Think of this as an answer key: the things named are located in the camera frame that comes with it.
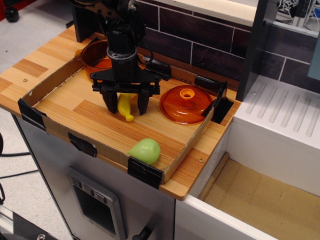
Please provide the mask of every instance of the green ball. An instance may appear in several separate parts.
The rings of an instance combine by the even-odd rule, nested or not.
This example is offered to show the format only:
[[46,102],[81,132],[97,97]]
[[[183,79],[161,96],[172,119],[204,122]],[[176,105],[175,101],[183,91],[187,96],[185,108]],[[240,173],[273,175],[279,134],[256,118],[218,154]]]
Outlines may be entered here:
[[128,154],[146,164],[153,164],[160,156],[160,146],[156,140],[145,138],[139,141]]

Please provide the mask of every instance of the cable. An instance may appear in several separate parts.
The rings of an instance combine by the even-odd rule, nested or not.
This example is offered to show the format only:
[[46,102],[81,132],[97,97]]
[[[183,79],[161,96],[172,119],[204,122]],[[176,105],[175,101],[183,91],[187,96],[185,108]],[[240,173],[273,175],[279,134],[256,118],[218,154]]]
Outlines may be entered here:
[[142,48],[147,49],[147,50],[150,52],[151,56],[150,56],[150,59],[149,59],[148,61],[142,62],[141,59],[140,59],[140,57],[137,55],[138,62],[141,63],[141,64],[143,64],[143,65],[149,65],[149,64],[151,64],[152,61],[154,60],[154,52],[151,51],[151,49],[150,49],[144,42],[140,42],[139,47],[142,47]]
[[318,30],[319,30],[319,18],[318,18],[318,14],[315,11],[313,11],[313,12],[314,12],[314,17],[315,17],[316,22],[317,22],[316,32],[318,32]]
[[28,156],[30,152],[19,152],[19,153],[3,153],[0,157],[4,158],[12,158],[12,157],[20,157],[20,156]]
[[5,191],[4,189],[2,188],[2,185],[0,183],[0,192],[1,192],[1,197],[0,197],[0,205],[4,204],[4,201],[6,199],[6,196],[5,196]]
[[12,177],[21,176],[21,175],[33,174],[36,172],[39,172],[39,170],[26,171],[26,172],[21,172],[21,173],[17,173],[17,174],[13,174],[13,175],[8,175],[8,176],[0,176],[0,179],[8,179],[8,178],[12,178]]
[[4,139],[2,138],[2,135],[0,132],[0,156],[2,155],[3,149],[4,149]]
[[0,157],[11,158],[30,155],[30,152],[19,152],[19,153],[2,153],[4,150],[4,139],[0,132]]

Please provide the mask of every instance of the brick-patterned wall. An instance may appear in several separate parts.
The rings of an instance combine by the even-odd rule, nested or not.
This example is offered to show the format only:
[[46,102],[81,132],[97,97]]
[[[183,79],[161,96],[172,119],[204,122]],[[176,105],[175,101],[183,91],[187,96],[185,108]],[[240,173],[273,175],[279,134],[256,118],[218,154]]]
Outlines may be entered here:
[[154,52],[240,80],[251,27],[153,0],[139,0],[139,9]]
[[[139,8],[154,52],[240,80],[251,27],[154,0],[139,0]],[[307,77],[316,41],[272,26],[260,74],[320,93],[320,81]]]
[[316,42],[313,36],[273,25],[260,74],[320,94],[320,81],[307,76]]

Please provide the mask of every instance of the wood grain surface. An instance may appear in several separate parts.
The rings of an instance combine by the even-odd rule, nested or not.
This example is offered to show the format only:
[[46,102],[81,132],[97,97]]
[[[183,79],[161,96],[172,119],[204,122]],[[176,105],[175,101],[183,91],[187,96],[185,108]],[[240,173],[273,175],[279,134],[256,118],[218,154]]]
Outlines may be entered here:
[[[75,29],[72,26],[4,71],[0,74],[0,107],[21,117],[18,100],[70,61],[77,50],[83,49],[96,36],[100,37],[95,33],[85,41],[77,42]],[[114,114],[107,110],[102,95],[93,92],[91,85],[85,70],[82,69],[37,103],[35,108],[46,113],[49,118],[62,126],[124,154],[127,154],[128,150],[141,139],[154,138],[161,147],[160,158],[154,167],[160,170],[165,170],[172,164],[199,127],[199,124],[180,125],[166,119],[159,109],[161,95],[150,98],[144,115],[139,115],[136,103],[133,101],[134,121],[126,122],[119,113]],[[179,85],[185,85],[185,83],[175,79],[161,81],[161,94]],[[160,185],[160,191],[183,200],[191,190],[240,105],[235,101],[235,91],[228,90],[227,96],[234,102],[232,109],[221,124],[209,123],[198,143],[191,149],[169,181]],[[48,132],[55,134],[50,127]],[[104,155],[98,154],[98,157],[127,171],[125,164],[118,164]]]

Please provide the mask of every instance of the toy banana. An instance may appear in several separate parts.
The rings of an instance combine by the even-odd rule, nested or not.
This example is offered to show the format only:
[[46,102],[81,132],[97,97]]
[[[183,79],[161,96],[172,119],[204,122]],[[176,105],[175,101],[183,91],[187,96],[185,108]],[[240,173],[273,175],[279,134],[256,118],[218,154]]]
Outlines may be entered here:
[[132,122],[134,120],[134,116],[131,115],[131,105],[130,99],[134,98],[136,93],[120,93],[118,97],[118,111],[119,113],[125,117],[127,122]]

